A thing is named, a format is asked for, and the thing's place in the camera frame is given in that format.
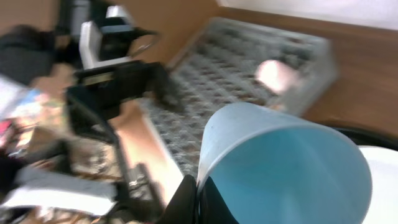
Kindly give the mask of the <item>pink plastic cup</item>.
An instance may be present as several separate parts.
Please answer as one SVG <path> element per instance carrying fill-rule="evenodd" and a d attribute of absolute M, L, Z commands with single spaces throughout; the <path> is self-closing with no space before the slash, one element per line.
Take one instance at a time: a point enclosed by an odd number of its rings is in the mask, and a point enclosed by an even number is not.
<path fill-rule="evenodd" d="M 262 62 L 254 76 L 259 83 L 278 95 L 285 93 L 299 80 L 297 70 L 278 60 Z"/>

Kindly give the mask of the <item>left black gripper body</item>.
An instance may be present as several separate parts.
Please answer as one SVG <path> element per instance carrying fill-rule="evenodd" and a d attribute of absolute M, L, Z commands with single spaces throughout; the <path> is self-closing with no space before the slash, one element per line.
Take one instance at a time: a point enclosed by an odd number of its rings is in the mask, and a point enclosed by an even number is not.
<path fill-rule="evenodd" d="M 120 115 L 123 101 L 142 98 L 147 91 L 159 103 L 174 105 L 174 83 L 160 62 L 133 60 L 77 70 L 74 76 L 77 83 L 65 93 L 68 102 L 78 99 L 106 120 Z"/>

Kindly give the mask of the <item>blue plastic cup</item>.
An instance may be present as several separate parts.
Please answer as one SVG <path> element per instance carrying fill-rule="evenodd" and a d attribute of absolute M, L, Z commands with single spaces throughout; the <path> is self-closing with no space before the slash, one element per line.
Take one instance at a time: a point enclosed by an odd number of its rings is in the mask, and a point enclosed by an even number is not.
<path fill-rule="evenodd" d="M 198 190 L 211 179 L 239 223 L 361 223 L 372 179 L 344 134 L 251 103 L 208 120 Z"/>

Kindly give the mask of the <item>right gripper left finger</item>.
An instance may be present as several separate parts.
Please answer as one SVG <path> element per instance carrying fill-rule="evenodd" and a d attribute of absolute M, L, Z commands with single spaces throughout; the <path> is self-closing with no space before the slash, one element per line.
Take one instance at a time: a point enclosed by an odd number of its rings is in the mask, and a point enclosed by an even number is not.
<path fill-rule="evenodd" d="M 197 183 L 192 175 L 186 175 L 161 218 L 155 224 L 193 224 Z"/>

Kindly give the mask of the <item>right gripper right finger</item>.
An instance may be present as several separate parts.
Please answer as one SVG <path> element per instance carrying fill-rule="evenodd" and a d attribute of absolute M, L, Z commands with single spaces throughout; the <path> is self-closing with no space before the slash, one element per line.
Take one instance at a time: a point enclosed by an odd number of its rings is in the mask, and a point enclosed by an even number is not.
<path fill-rule="evenodd" d="M 199 224 L 238 224 L 211 177 L 207 178 L 198 205 Z"/>

